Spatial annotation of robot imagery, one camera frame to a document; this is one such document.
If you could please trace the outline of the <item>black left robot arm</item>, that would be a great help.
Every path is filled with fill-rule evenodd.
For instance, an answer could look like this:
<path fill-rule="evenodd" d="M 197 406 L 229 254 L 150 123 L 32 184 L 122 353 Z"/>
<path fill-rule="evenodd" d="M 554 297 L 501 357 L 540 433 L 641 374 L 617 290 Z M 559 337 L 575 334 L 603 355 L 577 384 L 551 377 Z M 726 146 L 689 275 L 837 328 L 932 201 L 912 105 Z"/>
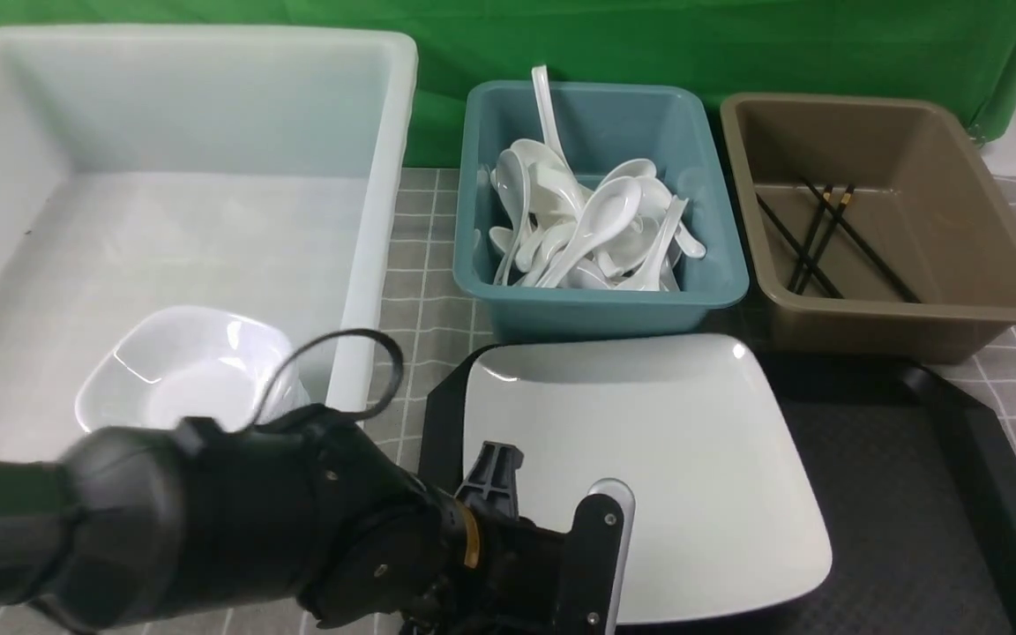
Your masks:
<path fill-rule="evenodd" d="M 521 518 L 523 453 L 485 443 L 448 493 L 395 465 L 358 412 L 253 429 L 106 427 L 53 462 L 0 461 L 0 604 L 74 634 L 294 599 L 319 630 L 612 634 L 636 498 L 594 483 L 571 529 Z"/>

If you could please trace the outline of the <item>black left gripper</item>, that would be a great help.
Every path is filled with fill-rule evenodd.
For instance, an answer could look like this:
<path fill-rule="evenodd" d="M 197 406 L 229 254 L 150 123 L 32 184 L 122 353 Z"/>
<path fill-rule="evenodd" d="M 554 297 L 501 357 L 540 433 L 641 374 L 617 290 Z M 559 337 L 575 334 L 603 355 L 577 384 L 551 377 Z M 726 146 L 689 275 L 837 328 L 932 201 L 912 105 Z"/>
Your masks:
<path fill-rule="evenodd" d="M 443 568 L 400 608 L 400 634 L 616 632 L 636 497 L 601 479 L 564 536 L 519 518 L 515 445 L 484 442 L 444 507 Z"/>

